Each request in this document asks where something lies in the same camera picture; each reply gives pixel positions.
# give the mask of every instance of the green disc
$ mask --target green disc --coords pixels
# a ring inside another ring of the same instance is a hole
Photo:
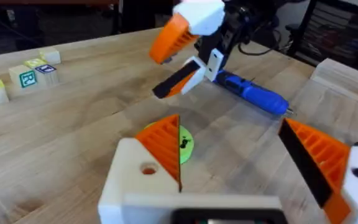
[[[190,159],[191,153],[194,149],[194,139],[191,133],[182,125],[179,127],[179,148],[180,148],[180,164],[184,164]]]

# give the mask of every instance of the wooden tabletop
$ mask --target wooden tabletop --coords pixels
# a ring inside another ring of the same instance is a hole
[[[99,223],[96,205],[118,140],[174,113],[195,138],[182,165],[184,192],[277,195],[290,223],[324,223],[277,137],[280,119],[207,81],[186,95],[153,96],[195,54],[189,46],[156,65],[148,51],[157,32],[56,46],[62,84],[48,90],[18,90],[7,74],[36,50],[0,55],[11,99],[0,105],[0,223]],[[312,67],[277,52],[248,57],[236,49],[226,68],[288,99],[296,120],[358,141],[358,103],[310,81]]]

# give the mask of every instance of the green sticker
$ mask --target green sticker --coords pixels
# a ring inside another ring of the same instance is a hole
[[[194,139],[191,133],[182,125],[179,127],[179,149],[180,149],[180,164],[184,164],[190,159],[191,153],[194,149]]]
[[[21,73],[19,75],[19,79],[20,79],[20,84],[22,85],[22,88],[25,88],[27,86],[31,86],[31,85],[37,83],[37,79],[35,77],[34,71]]]

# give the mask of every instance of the blue handle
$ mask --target blue handle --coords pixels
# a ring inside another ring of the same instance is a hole
[[[289,107],[288,101],[279,94],[235,74],[220,71],[214,82],[269,113],[283,115]]]

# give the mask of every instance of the orange plastic part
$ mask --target orange plastic part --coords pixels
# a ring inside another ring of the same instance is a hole
[[[188,32],[189,23],[179,13],[175,13],[153,43],[150,57],[161,64],[177,53],[198,36]]]
[[[315,128],[289,118],[285,120],[333,190],[323,208],[327,217],[332,224],[342,223],[351,212],[341,195],[350,147]]]
[[[135,138],[158,160],[162,167],[179,183],[179,115],[175,114],[155,122]]]
[[[181,89],[186,85],[186,83],[193,77],[195,72],[190,73],[186,78],[182,79],[178,84],[171,88],[169,94],[166,97],[176,95],[181,92]]]

